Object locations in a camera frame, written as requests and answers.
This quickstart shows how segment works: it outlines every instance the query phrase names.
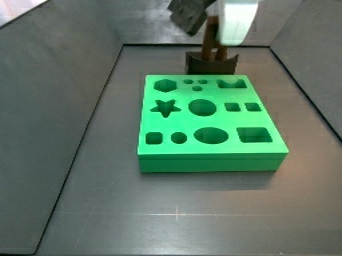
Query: dark block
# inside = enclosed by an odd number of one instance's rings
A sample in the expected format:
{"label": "dark block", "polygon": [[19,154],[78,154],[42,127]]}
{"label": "dark block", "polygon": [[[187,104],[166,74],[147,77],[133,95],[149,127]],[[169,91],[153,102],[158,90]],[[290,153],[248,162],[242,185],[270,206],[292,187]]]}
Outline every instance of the dark block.
{"label": "dark block", "polygon": [[174,0],[169,5],[171,21],[189,34],[195,35],[207,19],[206,9],[215,0]]}
{"label": "dark block", "polygon": [[229,74],[234,75],[239,55],[237,54],[233,58],[225,61],[206,61],[202,60],[201,52],[187,52],[187,74]]}

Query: large circular hole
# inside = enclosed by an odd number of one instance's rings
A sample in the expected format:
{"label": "large circular hole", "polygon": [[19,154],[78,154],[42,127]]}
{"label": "large circular hole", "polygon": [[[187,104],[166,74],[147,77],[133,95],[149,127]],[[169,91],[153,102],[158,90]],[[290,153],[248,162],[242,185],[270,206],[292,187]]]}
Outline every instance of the large circular hole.
{"label": "large circular hole", "polygon": [[198,116],[211,116],[217,112],[215,104],[209,100],[194,100],[189,104],[189,109]]}
{"label": "large circular hole", "polygon": [[227,132],[214,127],[198,129],[194,136],[198,141],[206,144],[219,144],[229,139]]}
{"label": "large circular hole", "polygon": [[195,92],[201,92],[201,91],[203,90],[203,88],[197,85],[197,86],[193,87],[193,90],[194,90]]}
{"label": "large circular hole", "polygon": [[191,79],[186,79],[186,80],[185,80],[185,83],[186,83],[186,84],[194,84],[194,81],[193,81]]}
{"label": "large circular hole", "polygon": [[171,135],[171,140],[177,144],[183,144],[187,141],[187,135],[183,132],[175,132]]}

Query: green shape sorter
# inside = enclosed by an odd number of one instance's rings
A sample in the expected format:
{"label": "green shape sorter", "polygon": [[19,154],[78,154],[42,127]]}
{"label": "green shape sorter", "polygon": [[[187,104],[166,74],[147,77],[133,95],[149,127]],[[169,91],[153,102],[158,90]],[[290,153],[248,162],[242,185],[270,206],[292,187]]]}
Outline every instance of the green shape sorter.
{"label": "green shape sorter", "polygon": [[276,171],[288,153],[248,76],[146,77],[142,172]]}

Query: gray wall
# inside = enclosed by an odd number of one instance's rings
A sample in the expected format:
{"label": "gray wall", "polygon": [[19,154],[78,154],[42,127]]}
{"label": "gray wall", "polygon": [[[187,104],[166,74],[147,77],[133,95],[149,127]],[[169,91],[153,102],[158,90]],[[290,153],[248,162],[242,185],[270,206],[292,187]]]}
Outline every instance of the gray wall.
{"label": "gray wall", "polygon": [[[190,37],[171,23],[167,6],[171,0],[102,0],[109,17],[125,43],[202,44],[205,26]],[[243,45],[270,46],[302,0],[265,0]],[[218,13],[217,3],[209,14]]]}
{"label": "gray wall", "polygon": [[342,138],[342,1],[305,0],[272,49]]}
{"label": "gray wall", "polygon": [[94,0],[0,30],[0,254],[35,252],[121,49]]}

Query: star-shaped hole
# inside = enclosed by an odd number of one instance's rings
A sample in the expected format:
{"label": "star-shaped hole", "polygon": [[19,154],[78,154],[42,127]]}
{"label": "star-shaped hole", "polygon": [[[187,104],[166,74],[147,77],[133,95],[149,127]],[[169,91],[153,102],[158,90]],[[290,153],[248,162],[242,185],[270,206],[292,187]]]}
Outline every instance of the star-shaped hole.
{"label": "star-shaped hole", "polygon": [[154,107],[151,109],[151,112],[161,112],[163,117],[167,118],[171,114],[171,112],[179,112],[181,108],[175,107],[175,100],[170,100],[170,101],[162,101],[162,100],[157,100],[157,107]]}

